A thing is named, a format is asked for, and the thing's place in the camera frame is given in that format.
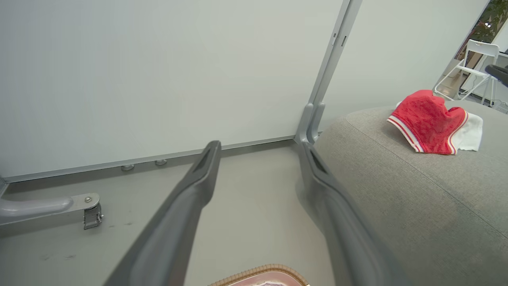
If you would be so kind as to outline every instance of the metal bracket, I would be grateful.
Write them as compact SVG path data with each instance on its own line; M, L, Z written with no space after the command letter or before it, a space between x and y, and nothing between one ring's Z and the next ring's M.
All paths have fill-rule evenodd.
M23 202L0 198L0 225L80 210L84 210L85 217L87 213L98 213L100 216L98 220L95 220L95 224L89 223L89 227L86 225L90 219L85 218L85 229L98 226L101 223L101 207L97 193Z
M321 117L323 117L324 112L325 112L325 104L321 102L316 106L314 117L312 117L312 119L310 120L309 129L307 130L307 139L311 144L314 144L319 137L318 128L319 123L321 122Z
M130 165L123 165L123 166L121 166L121 167L120 167L120 169L121 169L122 171L129 171L129 170L132 170L132 169L134 169L134 164L130 164Z
M295 136L296 143L309 142L309 139L307 138L307 129L310 126L313 110L314 105L312 103L307 103L307 105L303 108L302 118L300 119L298 129L296 130Z
M168 162L168 160L167 159L161 159L161 160L157 160L157 161L154 161L154 162L155 162L155 164L157 166L162 166L162 165L166 164Z
M85 225L83 229L87 230L99 226L102 223L103 217L101 204L97 204L91 209L86 209L83 215L83 223Z

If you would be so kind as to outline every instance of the baseboard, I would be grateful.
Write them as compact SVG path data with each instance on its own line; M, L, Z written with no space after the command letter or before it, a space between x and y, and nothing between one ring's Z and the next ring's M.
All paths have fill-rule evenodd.
M257 140L257 141L251 141L251 142L245 142L245 143L230 144L230 145L222 146L222 150L237 149L237 148L249 147L249 146L254 146L254 145L261 145L261 144L266 144L266 143L291 140L294 138L295 138L295 136L291 135L291 136L270 138L270 139ZM202 151L203 151L203 149L198 149L198 150L191 150L191 151L185 151L185 152L163 154L163 155L158 155L158 156L137 158L137 159L131 159L131 160L123 160L123 161L117 161L117 162L82 166L82 167L76 167L76 168L68 168L68 169L46 171L46 172L40 172L40 173L34 173L34 174L4 177L3 180L5 183L22 182L22 181L42 179L42 178L48 178L48 177L56 177L56 176L74 174L74 173L99 170L99 169L120 167L120 166L124 166L124 165L139 164L139 163L146 163L146 162L163 160L163 159L173 159L173 158L191 156L191 155L200 154Z

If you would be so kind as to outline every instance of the gray floor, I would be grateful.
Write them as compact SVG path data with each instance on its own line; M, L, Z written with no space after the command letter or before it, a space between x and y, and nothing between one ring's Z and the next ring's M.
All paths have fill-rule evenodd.
M11 184L5 198L97 192L105 219L83 230L82 213L0 228L2 285L101 285L194 157ZM208 285L269 263L311 285L333 285L323 235L301 207L292 141L223 152L212 201L201 214L185 285Z

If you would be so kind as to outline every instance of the white stripe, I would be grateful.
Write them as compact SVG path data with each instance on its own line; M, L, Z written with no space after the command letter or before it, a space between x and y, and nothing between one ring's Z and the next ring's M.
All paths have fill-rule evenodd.
M402 135L404 135L404 137L406 138L407 142L409 142L409 144L410 144L410 145L414 148L414 150L415 150L416 152L420 152L420 153L423 153L423 152L424 152L424 150L423 150L422 146L420 145L420 143L418 142L418 140L416 140L415 135L411 132L411 130L410 130L410 129L409 129L409 128L408 128L408 127L407 127L407 126L406 126L406 125L402 122L402 121L400 121L397 117L395 117L395 116L393 116L393 115L391 115L390 117L388 117L388 119L391 119L391 120L393 120L393 121L397 122L398 124L400 124L400 126L401 126L404 130L401 130L401 129L400 129L400 127L399 127L397 124L394 124L393 122L390 122L390 120L388 120L388 122L392 123L393 125L395 125L395 127L397 127L397 128L400 130L400 132L402 133Z

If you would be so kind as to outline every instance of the gray sofa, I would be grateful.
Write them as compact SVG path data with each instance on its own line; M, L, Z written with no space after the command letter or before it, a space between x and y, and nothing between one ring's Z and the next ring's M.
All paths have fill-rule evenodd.
M315 148L414 285L508 285L508 116L483 118L478 152L416 153L374 108L337 119Z

